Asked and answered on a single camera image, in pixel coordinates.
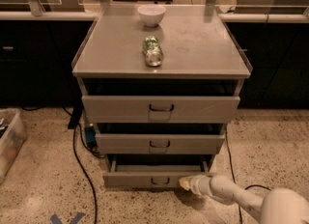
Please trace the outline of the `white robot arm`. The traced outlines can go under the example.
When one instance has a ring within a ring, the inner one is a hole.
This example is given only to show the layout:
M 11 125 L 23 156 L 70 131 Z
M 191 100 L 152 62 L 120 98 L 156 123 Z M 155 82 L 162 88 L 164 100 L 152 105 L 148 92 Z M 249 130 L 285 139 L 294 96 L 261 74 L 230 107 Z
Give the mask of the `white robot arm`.
M 180 186 L 199 196 L 230 205 L 238 204 L 259 224 L 309 224 L 309 202 L 287 188 L 274 188 L 260 197 L 222 175 L 179 178 Z

